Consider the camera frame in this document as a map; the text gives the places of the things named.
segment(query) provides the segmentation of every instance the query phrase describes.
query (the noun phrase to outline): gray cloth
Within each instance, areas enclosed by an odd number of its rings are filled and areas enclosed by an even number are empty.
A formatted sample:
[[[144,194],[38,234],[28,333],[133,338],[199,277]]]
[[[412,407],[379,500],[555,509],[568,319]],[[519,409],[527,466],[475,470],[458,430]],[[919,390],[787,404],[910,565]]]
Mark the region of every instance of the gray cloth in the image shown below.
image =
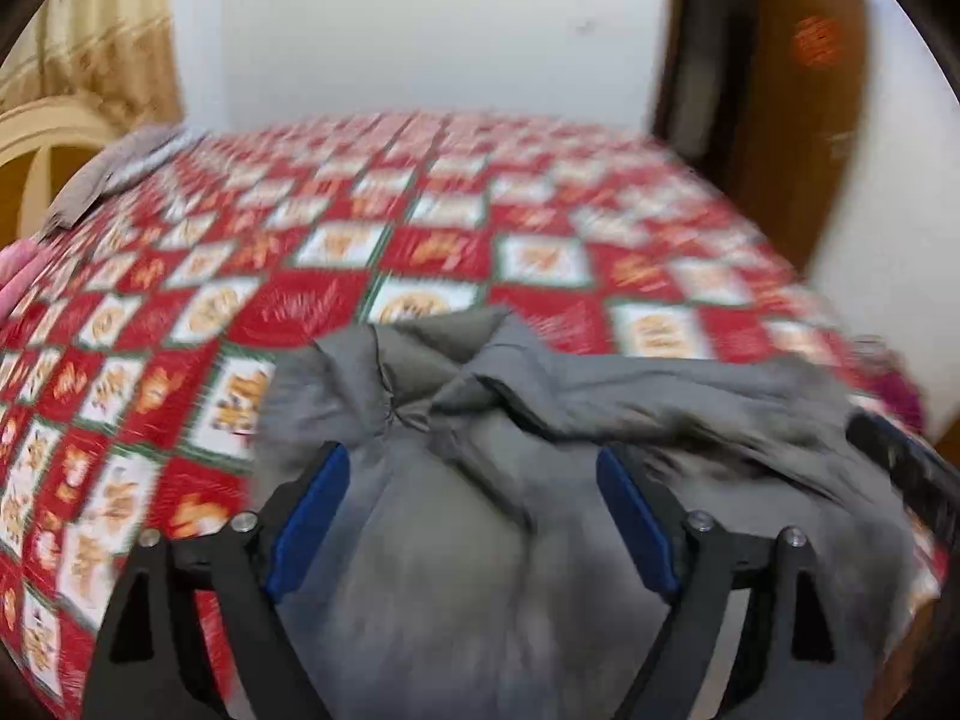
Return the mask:
[[[205,134],[182,124],[147,124],[111,143],[77,170],[56,194],[41,228],[42,237],[69,230],[102,196],[128,189]]]
[[[558,354],[497,307],[321,338],[278,361],[253,444],[256,504],[320,442],[352,453],[281,618],[338,720],[613,716],[666,613],[596,488],[597,445],[620,440],[731,530],[802,527],[879,656],[912,541],[844,439],[846,395],[794,357]]]

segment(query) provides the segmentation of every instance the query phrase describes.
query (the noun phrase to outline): brown door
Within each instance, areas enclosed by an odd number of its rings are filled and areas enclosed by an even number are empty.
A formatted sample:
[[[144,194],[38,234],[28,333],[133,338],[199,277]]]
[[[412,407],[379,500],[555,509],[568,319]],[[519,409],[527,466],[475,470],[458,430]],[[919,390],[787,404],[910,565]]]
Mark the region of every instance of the brown door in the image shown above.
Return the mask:
[[[860,115],[864,0],[760,0],[728,194],[802,271],[840,186]]]
[[[960,416],[953,420],[935,448],[944,460],[960,469]]]

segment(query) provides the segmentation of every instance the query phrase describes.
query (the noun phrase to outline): bed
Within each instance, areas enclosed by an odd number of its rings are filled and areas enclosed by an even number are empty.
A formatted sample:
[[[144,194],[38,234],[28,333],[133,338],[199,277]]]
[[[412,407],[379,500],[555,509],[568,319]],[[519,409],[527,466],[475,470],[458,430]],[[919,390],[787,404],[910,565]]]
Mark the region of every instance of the bed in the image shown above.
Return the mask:
[[[0,329],[0,640],[57,717],[80,713],[136,533],[242,509],[272,361],[349,322],[503,303],[577,354],[797,352],[880,408],[754,225],[659,143],[593,125],[387,114],[210,137],[55,246]],[[917,607],[938,589],[918,546]]]

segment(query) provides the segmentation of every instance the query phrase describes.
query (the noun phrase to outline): bolt head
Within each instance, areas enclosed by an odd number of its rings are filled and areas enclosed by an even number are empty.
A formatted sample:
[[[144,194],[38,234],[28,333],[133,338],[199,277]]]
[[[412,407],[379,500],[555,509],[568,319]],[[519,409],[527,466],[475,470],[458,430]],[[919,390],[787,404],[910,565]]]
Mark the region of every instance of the bolt head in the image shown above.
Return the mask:
[[[707,533],[707,531],[712,531],[716,520],[708,514],[707,512],[701,512],[699,509],[696,512],[690,512],[686,516],[686,521],[693,530],[698,533]]]
[[[160,543],[160,531],[157,528],[144,528],[136,541],[141,547],[155,547]]]
[[[806,543],[806,533],[794,525],[791,525],[789,528],[784,528],[781,536],[783,536],[784,541],[792,547],[802,547]]]
[[[256,514],[253,512],[234,514],[233,519],[230,519],[230,526],[237,533],[249,533],[253,528],[256,528]]]

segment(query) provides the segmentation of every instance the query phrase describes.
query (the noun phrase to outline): beige curtain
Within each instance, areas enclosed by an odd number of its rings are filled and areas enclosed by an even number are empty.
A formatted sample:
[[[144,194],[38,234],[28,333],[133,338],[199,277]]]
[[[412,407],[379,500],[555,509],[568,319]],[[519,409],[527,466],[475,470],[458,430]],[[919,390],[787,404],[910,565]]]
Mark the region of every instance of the beige curtain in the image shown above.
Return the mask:
[[[0,113],[81,95],[121,129],[179,122],[169,0],[47,0],[0,67]]]

